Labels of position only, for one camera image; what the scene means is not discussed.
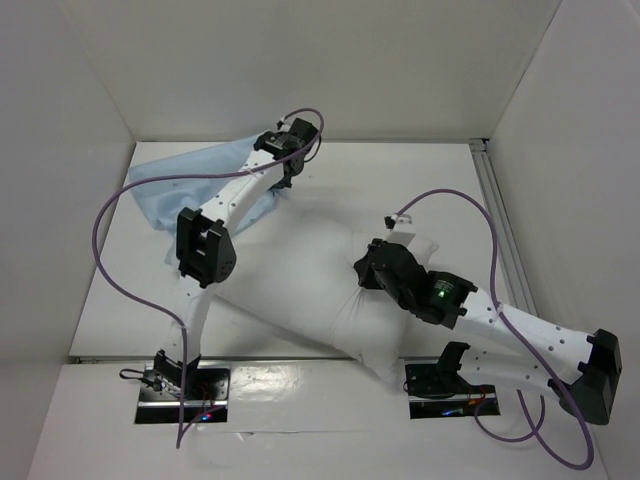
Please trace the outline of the light blue pillowcase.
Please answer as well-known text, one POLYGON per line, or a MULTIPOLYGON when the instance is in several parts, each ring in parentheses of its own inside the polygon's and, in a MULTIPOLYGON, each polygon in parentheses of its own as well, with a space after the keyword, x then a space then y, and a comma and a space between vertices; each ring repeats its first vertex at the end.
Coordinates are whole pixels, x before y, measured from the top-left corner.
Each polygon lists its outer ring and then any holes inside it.
MULTIPOLYGON (((221 174, 241 169, 253 150, 255 135, 198 150, 167 156, 129 168, 130 182, 178 174, 221 174)), ((131 190, 142 215, 162 241, 149 254, 153 267, 177 267, 175 234, 177 216, 184 207, 197 209, 219 194, 226 179, 174 179, 150 182, 131 190)))

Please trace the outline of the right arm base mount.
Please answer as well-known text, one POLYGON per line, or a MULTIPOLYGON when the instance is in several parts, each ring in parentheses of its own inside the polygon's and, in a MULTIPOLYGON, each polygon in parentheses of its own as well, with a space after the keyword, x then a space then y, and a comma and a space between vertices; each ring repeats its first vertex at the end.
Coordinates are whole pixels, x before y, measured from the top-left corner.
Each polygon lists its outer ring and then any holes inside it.
POLYGON ((412 420, 499 416, 493 385, 469 385, 460 378, 444 380, 435 361, 406 363, 403 390, 412 420))

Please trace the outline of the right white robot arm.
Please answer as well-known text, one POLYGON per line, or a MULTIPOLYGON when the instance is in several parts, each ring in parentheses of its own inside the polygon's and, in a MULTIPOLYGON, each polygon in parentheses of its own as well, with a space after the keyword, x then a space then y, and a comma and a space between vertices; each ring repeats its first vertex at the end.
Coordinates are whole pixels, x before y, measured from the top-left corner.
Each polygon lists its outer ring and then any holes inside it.
POLYGON ((449 342, 436 366, 448 392, 466 384, 507 385, 558 400, 585 422, 609 423, 622 361, 613 333, 552 324, 491 296, 453 273, 426 270, 403 245, 375 239, 354 269, 361 287, 381 290, 425 323, 475 335, 512 351, 492 354, 465 342, 449 342))

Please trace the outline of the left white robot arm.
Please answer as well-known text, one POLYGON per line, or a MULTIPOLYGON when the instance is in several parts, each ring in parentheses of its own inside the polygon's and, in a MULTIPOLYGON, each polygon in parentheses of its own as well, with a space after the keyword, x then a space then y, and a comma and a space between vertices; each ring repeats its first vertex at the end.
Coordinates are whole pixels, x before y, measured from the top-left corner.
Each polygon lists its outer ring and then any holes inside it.
POLYGON ((291 186, 305 157, 319 139, 312 123, 297 118, 258 136, 239 169, 219 193, 197 209, 183 208, 177 217, 176 258, 179 294, 171 325, 154 358, 153 370, 163 389, 176 399, 197 387, 201 337, 215 287, 233 272, 237 256, 232 235, 259 198, 272 188, 291 186))

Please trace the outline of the white pillow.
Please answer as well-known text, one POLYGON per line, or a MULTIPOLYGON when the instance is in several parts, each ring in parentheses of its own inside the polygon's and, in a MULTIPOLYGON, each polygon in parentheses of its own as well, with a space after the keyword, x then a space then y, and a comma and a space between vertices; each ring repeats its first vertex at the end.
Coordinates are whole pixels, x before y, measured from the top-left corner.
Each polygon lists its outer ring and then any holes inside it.
POLYGON ((267 220, 244 230, 233 244, 238 260, 229 279, 201 288, 180 281, 175 312, 200 339, 213 296, 272 325, 333 347, 359 361, 383 382, 398 387, 399 360, 410 315, 383 290, 358 284, 355 262, 367 251, 365 234, 332 221, 267 220))

